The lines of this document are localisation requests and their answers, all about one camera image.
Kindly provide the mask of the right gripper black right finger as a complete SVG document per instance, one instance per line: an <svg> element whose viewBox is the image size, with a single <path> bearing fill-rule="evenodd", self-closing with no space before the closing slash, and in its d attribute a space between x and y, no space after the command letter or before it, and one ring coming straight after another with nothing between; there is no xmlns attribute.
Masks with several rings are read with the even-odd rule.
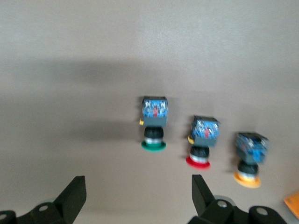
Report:
<svg viewBox="0 0 299 224"><path fill-rule="evenodd" d="M202 175L192 175L192 201L197 212L189 224L231 224L233 205L224 199L215 199Z"/></svg>

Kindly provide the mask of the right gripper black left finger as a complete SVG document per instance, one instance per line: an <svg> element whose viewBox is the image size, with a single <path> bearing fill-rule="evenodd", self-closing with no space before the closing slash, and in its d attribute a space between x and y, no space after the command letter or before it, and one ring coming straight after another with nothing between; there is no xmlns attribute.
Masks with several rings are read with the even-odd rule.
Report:
<svg viewBox="0 0 299 224"><path fill-rule="evenodd" d="M76 176L51 203L42 203L16 219L18 224L72 224L86 202L84 176Z"/></svg>

